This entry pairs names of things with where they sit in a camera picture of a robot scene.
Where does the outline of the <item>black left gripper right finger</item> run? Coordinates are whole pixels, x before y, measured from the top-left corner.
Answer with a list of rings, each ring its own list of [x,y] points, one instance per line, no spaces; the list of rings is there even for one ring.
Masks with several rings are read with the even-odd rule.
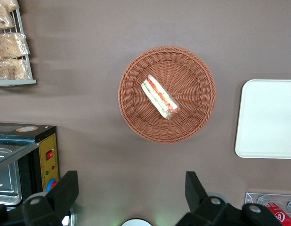
[[[247,203],[237,209],[217,196],[209,196],[194,171],[187,171],[185,197],[190,211],[178,226],[280,226],[265,206]]]

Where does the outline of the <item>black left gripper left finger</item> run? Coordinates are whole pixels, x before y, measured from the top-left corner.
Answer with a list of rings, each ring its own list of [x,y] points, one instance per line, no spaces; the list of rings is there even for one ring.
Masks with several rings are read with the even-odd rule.
[[[68,171],[46,195],[34,194],[23,203],[24,224],[61,226],[78,195],[78,172]]]

